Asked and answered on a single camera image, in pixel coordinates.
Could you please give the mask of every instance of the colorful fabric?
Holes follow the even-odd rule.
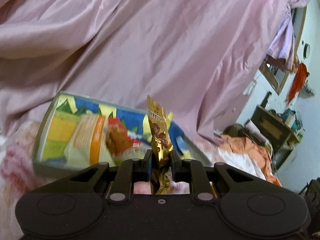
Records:
[[[151,142],[152,136],[148,115],[143,111],[135,111],[134,109],[108,103],[93,103],[90,99],[86,100],[85,98],[61,93],[41,156],[41,160],[45,164],[57,166],[66,163],[65,149],[76,130],[82,114],[101,114],[109,118],[118,118],[124,129],[128,130],[130,134],[134,134],[137,139],[145,143],[150,144]],[[183,137],[184,133],[178,125],[171,122],[172,117],[172,114],[167,117],[169,135],[173,141],[173,148],[182,154],[177,145],[176,137]]]

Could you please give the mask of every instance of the pink fabric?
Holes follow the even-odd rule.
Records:
[[[134,194],[149,194],[151,195],[150,182],[139,181],[134,184]]]
[[[150,94],[188,136],[244,91],[287,0],[0,0],[0,128],[41,120],[68,90],[146,108]]]
[[[0,155],[0,239],[15,240],[23,233],[15,217],[15,206],[27,191],[48,182],[34,174],[31,154],[39,122],[27,122],[6,141]]]
[[[287,9],[283,15],[278,32],[273,39],[268,55],[274,59],[284,59],[284,64],[274,66],[282,70],[292,70],[294,61],[294,32],[292,25],[292,8],[305,7],[310,0],[288,0]]]

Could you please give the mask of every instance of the bedding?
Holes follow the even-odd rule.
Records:
[[[230,137],[228,135],[221,135],[221,137],[225,140],[220,145],[221,149],[235,154],[248,155],[256,161],[267,181],[281,186],[279,179],[272,175],[271,156],[265,147],[256,145],[247,137]]]
[[[146,109],[189,138],[248,86],[288,0],[0,0],[0,129],[42,120],[61,89]]]
[[[33,144],[40,123],[28,121],[10,136],[3,147],[0,147],[0,239],[18,240],[22,235],[15,218],[15,205],[20,197],[35,188],[52,182],[52,179],[41,178],[34,174],[31,161]],[[218,148],[210,142],[198,139],[194,143],[211,160],[225,162],[242,171],[265,179],[257,162],[247,154],[235,154]],[[134,185],[135,194],[151,194],[150,184],[137,182]],[[188,194],[189,184],[185,182],[171,183],[168,194]]]

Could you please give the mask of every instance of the white wall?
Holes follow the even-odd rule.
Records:
[[[284,187],[294,191],[301,190],[311,179],[320,177],[320,23],[316,24],[320,20],[320,9],[315,0],[311,0],[307,7],[307,17],[303,39],[310,44],[312,53],[304,62],[310,72],[310,87],[316,96],[298,98],[294,108],[301,115],[306,133],[278,171]]]
[[[313,50],[315,47],[316,43],[316,35],[315,35],[315,30],[317,29],[318,25],[318,20],[320,19],[320,8],[317,3],[317,0],[311,0],[310,3],[307,6],[307,14],[306,14],[306,19],[305,19],[305,24],[304,28],[302,31],[302,36],[301,36],[301,41],[298,47],[298,57],[300,60],[303,59],[303,50],[304,50],[304,45],[302,45],[302,41],[309,43],[311,50],[310,50],[310,56],[308,59],[302,60],[307,68],[309,69],[310,61],[313,55]],[[266,93],[268,91],[272,92],[272,95],[269,97],[267,109],[274,109],[278,113],[283,112],[287,105],[286,105],[286,98],[288,95],[288,92],[291,88],[292,81],[294,79],[294,75],[289,75],[288,79],[280,93],[280,95],[277,95],[277,93],[274,91],[274,89],[271,87],[271,85],[268,83],[266,78],[261,74],[260,70],[257,71],[255,78],[257,82],[254,90],[251,93],[251,97],[248,100],[246,106],[242,110],[240,116],[238,117],[237,122],[243,124],[246,122],[248,119],[252,117],[252,114],[256,108],[257,105],[261,104],[263,101]]]

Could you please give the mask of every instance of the orange towel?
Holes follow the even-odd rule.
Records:
[[[292,87],[288,94],[288,103],[291,102],[292,99],[294,99],[297,92],[300,91],[303,84],[305,83],[308,76],[308,71],[306,65],[303,63],[300,64],[298,72],[296,73],[296,76],[294,77]]]
[[[237,154],[247,154],[257,162],[268,182],[282,187],[279,179],[272,175],[271,157],[265,147],[256,145],[247,137],[230,137],[228,135],[221,135],[221,137],[226,141],[219,146],[221,149]]]

